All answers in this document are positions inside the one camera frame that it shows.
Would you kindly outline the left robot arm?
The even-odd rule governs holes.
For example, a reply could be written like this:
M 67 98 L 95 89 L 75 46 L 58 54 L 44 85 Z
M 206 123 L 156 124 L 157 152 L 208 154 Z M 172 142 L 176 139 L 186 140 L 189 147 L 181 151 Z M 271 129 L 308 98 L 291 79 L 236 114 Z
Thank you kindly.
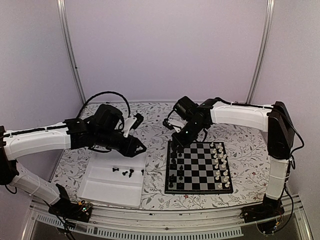
M 143 120 L 144 117 L 139 113 L 124 118 L 118 108 L 102 104 L 85 119 L 76 117 L 54 125 L 19 131 L 5 130 L 2 126 L 0 184 L 34 195 L 63 217 L 70 217 L 76 203 L 71 202 L 66 189 L 30 172 L 18 159 L 47 151 L 81 148 L 98 153 L 115 150 L 124 157 L 132 158 L 147 149 L 137 137 L 130 134 Z

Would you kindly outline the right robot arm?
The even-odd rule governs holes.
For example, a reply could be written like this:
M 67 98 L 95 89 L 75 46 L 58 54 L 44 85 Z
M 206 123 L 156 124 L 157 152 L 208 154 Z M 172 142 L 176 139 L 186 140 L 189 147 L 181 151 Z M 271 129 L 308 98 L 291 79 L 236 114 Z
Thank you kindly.
M 180 98 L 173 112 L 184 120 L 164 120 L 164 125 L 174 130 L 172 140 L 176 147 L 186 147 L 194 142 L 199 133 L 214 124 L 256 129 L 261 133 L 270 161 L 270 171 L 265 197 L 259 206 L 262 218 L 269 218 L 278 210 L 276 201 L 281 199 L 289 161 L 294 143 L 294 126 L 286 105 L 282 101 L 274 104 L 254 105 L 228 102 L 220 97 L 209 98 L 198 104 L 189 97 Z

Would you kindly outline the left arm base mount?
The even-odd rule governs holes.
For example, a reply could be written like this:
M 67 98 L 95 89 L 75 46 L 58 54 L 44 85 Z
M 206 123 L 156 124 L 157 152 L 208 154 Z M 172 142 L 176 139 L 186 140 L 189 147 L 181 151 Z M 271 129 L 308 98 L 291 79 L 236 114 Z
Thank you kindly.
M 55 204 L 49 205 L 48 212 L 65 219 L 88 223 L 92 214 L 92 204 L 86 203 L 84 200 L 71 202 L 60 199 Z

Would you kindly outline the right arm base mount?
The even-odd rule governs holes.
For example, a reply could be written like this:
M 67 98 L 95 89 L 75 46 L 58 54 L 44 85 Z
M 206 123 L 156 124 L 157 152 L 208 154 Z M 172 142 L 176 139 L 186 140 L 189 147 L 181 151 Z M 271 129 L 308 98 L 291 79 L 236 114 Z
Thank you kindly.
M 278 229 L 284 213 L 285 210 L 282 204 L 280 204 L 280 206 L 274 206 L 272 204 L 260 203 L 242 207 L 239 217 L 243 219 L 245 223 L 262 221 L 257 224 L 258 230 L 262 234 L 271 235 Z

